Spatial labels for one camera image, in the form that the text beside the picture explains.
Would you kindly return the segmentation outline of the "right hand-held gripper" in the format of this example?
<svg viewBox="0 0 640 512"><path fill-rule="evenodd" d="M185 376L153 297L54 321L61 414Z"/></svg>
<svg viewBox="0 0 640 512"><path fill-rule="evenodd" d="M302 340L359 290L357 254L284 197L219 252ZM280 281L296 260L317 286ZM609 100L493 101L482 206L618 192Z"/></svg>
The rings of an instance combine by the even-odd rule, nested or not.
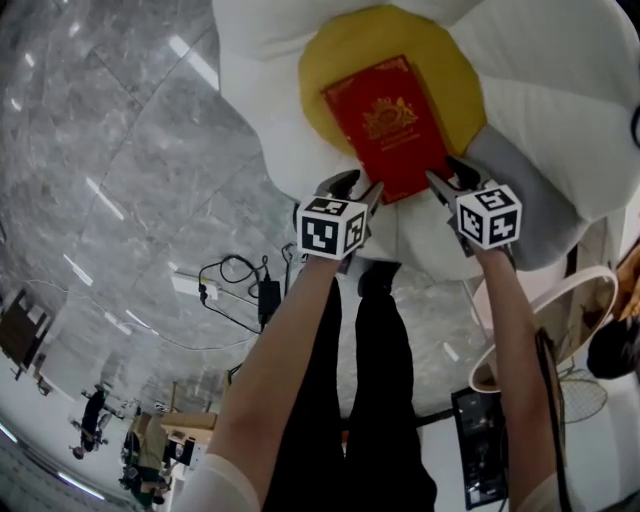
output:
<svg viewBox="0 0 640 512"><path fill-rule="evenodd" d="M430 188L443 205L454 205L453 228L469 256L473 248L504 252L515 266L511 244L520 238L522 204L508 185L484 189L492 180L478 164L457 156L446 163L461 190L479 190L458 195L458 189L431 170L426 172Z"/></svg>

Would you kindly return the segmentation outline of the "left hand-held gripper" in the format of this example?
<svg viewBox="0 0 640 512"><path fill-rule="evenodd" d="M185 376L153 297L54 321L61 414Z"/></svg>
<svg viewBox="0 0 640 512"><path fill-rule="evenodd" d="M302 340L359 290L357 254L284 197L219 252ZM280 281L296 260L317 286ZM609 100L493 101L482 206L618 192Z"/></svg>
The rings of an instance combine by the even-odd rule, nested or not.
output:
<svg viewBox="0 0 640 512"><path fill-rule="evenodd" d="M297 248L301 254L344 260L371 236L369 223L384 195L384 183L371 184L358 199L349 199L360 170L340 172L301 202L296 213Z"/></svg>

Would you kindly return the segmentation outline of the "red book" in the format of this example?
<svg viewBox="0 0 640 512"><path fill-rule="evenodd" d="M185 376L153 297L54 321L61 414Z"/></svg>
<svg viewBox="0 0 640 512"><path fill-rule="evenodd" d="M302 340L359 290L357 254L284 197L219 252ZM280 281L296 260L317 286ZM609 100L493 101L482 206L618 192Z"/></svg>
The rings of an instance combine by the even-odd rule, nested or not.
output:
<svg viewBox="0 0 640 512"><path fill-rule="evenodd" d="M383 204L428 189L428 171L453 177L430 95L405 56L335 82L322 96L369 180L384 185Z"/></svg>

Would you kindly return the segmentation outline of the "fried egg shaped cushion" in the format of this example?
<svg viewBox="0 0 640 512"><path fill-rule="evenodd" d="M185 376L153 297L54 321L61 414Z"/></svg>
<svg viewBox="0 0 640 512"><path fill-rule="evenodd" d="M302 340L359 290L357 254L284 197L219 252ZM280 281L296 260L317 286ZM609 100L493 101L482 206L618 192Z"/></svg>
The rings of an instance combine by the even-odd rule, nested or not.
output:
<svg viewBox="0 0 640 512"><path fill-rule="evenodd" d="M430 95L449 156L523 206L522 271L562 259L640 188L640 32L618 0L212 0L224 98L275 186L302 200L361 169L322 90L397 55ZM358 255L476 276L430 188L385 205Z"/></svg>

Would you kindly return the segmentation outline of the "person's left forearm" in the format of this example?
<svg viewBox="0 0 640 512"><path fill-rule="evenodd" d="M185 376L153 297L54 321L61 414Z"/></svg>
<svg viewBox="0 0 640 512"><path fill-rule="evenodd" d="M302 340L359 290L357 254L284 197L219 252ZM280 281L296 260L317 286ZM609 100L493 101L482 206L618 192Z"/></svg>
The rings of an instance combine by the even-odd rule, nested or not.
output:
<svg viewBox="0 0 640 512"><path fill-rule="evenodd" d="M234 464L259 494L269 488L339 266L307 260L224 397L209 452Z"/></svg>

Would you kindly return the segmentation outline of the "person's right forearm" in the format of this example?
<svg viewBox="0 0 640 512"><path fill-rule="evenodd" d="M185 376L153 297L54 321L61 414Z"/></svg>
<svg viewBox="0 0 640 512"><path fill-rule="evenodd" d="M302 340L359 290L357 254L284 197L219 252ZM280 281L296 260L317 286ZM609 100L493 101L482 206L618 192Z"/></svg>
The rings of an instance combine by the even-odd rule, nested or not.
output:
<svg viewBox="0 0 640 512"><path fill-rule="evenodd" d="M557 470L548 391L536 353L538 325L507 255L483 249L475 253L492 313L508 435L509 507L517 512Z"/></svg>

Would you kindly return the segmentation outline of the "person's right shoe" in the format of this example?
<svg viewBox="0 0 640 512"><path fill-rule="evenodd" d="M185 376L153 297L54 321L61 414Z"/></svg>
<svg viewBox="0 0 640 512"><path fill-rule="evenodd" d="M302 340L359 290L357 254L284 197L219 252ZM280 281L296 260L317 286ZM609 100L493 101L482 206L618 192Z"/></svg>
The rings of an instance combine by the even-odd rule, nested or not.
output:
<svg viewBox="0 0 640 512"><path fill-rule="evenodd" d="M359 278L359 296L389 295L393 280L401 267L402 264L398 262L374 261Z"/></svg>

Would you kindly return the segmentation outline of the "black power adapter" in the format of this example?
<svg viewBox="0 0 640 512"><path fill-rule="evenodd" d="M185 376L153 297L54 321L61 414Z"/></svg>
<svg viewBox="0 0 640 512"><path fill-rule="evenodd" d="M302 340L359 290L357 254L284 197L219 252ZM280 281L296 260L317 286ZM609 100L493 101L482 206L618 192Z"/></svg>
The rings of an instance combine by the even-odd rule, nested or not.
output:
<svg viewBox="0 0 640 512"><path fill-rule="evenodd" d="M258 320L264 328L281 304L281 289L278 281L265 278L258 283Z"/></svg>

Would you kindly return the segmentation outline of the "person's black trousers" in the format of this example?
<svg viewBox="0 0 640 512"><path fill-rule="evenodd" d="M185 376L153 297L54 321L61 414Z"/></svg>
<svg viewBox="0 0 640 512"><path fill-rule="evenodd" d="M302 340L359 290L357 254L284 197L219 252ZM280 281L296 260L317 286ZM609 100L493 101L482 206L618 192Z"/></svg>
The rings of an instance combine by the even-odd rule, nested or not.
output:
<svg viewBox="0 0 640 512"><path fill-rule="evenodd" d="M310 491L338 512L434 512L437 486L421 459L413 407L413 358L392 294L360 297L357 390L342 421L337 362L342 303L331 285L310 362L281 441L263 511ZM311 505L320 512L320 505Z"/></svg>

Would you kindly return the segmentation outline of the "black and white bag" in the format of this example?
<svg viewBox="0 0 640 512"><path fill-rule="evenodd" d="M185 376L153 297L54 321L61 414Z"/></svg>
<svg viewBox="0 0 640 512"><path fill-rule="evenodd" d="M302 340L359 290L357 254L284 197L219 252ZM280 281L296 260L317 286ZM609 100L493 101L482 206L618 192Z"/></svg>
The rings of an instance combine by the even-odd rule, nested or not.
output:
<svg viewBox="0 0 640 512"><path fill-rule="evenodd" d="M598 379L634 373L640 381L640 319L612 320L592 338L587 367Z"/></svg>

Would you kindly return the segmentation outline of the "yellow badminton racket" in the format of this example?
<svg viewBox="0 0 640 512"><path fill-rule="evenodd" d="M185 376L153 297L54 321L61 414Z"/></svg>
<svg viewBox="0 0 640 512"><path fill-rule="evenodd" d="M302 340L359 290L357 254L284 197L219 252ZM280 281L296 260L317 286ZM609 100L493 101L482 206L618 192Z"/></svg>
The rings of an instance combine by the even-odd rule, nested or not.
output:
<svg viewBox="0 0 640 512"><path fill-rule="evenodd" d="M564 423L575 424L598 414L608 393L586 369L570 368L560 374L564 402Z"/></svg>

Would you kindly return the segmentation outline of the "black case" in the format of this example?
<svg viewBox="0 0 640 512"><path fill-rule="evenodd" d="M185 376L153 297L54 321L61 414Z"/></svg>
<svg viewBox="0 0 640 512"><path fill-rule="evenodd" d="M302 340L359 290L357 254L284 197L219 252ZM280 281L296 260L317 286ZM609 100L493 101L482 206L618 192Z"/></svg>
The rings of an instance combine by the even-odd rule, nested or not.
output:
<svg viewBox="0 0 640 512"><path fill-rule="evenodd" d="M467 511L508 498L508 447L499 393L451 395Z"/></svg>

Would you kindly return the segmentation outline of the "cardboard box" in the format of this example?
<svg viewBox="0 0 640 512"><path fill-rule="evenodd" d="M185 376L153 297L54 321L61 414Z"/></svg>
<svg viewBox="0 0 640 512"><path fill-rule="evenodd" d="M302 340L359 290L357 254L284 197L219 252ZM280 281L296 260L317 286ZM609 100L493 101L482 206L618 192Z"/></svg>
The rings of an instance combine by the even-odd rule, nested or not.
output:
<svg viewBox="0 0 640 512"><path fill-rule="evenodd" d="M167 434L170 456L194 467L210 442L217 419L215 412L164 414L160 426Z"/></svg>

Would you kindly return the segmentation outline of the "person's white shirt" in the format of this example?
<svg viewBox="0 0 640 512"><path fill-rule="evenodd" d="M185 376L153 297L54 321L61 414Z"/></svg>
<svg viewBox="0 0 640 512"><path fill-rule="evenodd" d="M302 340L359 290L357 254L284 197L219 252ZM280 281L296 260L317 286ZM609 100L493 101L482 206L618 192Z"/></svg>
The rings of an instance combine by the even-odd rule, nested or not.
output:
<svg viewBox="0 0 640 512"><path fill-rule="evenodd" d="M320 498L311 498L303 491L302 498L294 498L293 505L276 506L275 512L312 512L311 505L320 505ZM338 502L331 498L328 505L320 505L320 512L338 512ZM266 512L246 476L231 462L208 454L200 461L193 476L174 501L171 512ZM356 505L355 512L375 512L371 507ZM541 483L512 512L561 512L557 475Z"/></svg>

